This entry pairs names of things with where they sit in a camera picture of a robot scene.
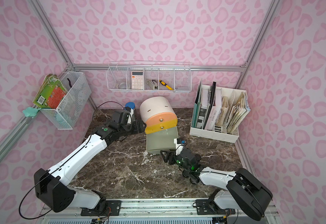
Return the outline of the yellow drawer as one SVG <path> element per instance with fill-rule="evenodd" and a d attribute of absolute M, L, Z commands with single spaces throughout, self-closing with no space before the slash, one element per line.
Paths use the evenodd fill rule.
<path fill-rule="evenodd" d="M 172 120 L 163 120 L 160 121 L 161 119 L 155 120 L 155 119 L 149 119 L 146 122 L 146 129 L 145 133 L 146 134 L 151 134 L 155 132 L 159 132 L 162 130 L 166 130 L 169 128 L 173 128 L 177 126 L 178 120 L 177 119 L 172 119 Z"/>

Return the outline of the white round drawer cabinet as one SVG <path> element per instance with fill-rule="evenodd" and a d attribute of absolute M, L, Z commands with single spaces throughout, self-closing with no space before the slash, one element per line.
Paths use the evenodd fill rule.
<path fill-rule="evenodd" d="M 165 97 L 149 98 L 142 102 L 140 106 L 140 116 L 144 123 L 150 116 L 164 112 L 175 113 L 168 99 Z"/>

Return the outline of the orange top drawer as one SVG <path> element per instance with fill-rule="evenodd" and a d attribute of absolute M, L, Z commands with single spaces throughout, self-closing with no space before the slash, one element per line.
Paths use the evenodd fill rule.
<path fill-rule="evenodd" d="M 153 126 L 161 123 L 168 123 L 169 125 L 176 126 L 178 123 L 178 118 L 175 113 L 164 112 L 164 113 L 158 113 L 153 116 L 150 116 L 145 121 L 145 124 L 147 126 Z"/>

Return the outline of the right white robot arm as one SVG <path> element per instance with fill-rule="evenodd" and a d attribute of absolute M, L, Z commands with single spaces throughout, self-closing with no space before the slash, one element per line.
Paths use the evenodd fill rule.
<path fill-rule="evenodd" d="M 206 207 L 214 214 L 225 209 L 242 210 L 255 221 L 265 217 L 273 194 L 245 168 L 230 172 L 204 166 L 200 164 L 200 155 L 193 154 L 184 145 L 175 151 L 162 150 L 160 154 L 164 162 L 178 165 L 183 177 L 189 178 L 192 184 L 202 183 L 219 188 L 205 203 L 196 202 L 197 207 Z"/>

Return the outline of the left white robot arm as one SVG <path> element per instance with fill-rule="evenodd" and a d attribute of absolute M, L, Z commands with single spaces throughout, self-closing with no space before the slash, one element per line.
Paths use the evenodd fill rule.
<path fill-rule="evenodd" d="M 111 119 L 95 128 L 66 158 L 48 170 L 39 169 L 34 174 L 36 197 L 56 213 L 67 208 L 81 208 L 82 216 L 108 217 L 113 210 L 102 193 L 74 189 L 69 184 L 98 153 L 121 137 L 143 133 L 145 128 L 146 124 L 136 117 L 133 109 L 116 110 Z"/>

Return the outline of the grey bottom drawer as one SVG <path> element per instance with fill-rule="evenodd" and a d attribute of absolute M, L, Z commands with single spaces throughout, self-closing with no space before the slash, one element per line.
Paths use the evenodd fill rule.
<path fill-rule="evenodd" d="M 146 151 L 150 154 L 160 154 L 161 150 L 176 150 L 174 140 L 179 138 L 177 127 L 147 134 Z"/>

